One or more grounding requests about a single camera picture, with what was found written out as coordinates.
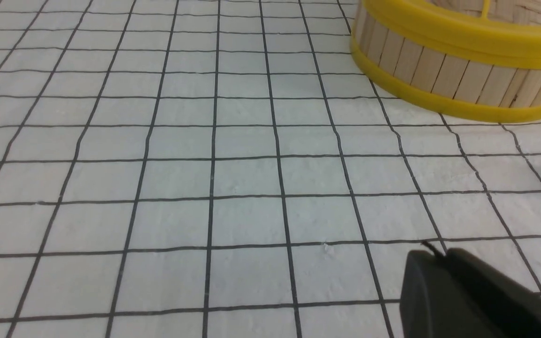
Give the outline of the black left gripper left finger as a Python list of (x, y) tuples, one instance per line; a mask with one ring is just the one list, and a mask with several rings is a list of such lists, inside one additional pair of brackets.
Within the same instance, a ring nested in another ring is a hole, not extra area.
[(500, 338), (453, 277), (429, 252), (407, 254), (400, 295), (406, 338)]

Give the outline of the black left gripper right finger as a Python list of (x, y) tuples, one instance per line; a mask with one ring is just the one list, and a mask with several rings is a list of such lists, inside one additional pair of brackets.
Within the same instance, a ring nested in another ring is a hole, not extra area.
[(444, 265), (484, 315), (507, 338), (541, 338), (541, 297), (460, 248)]

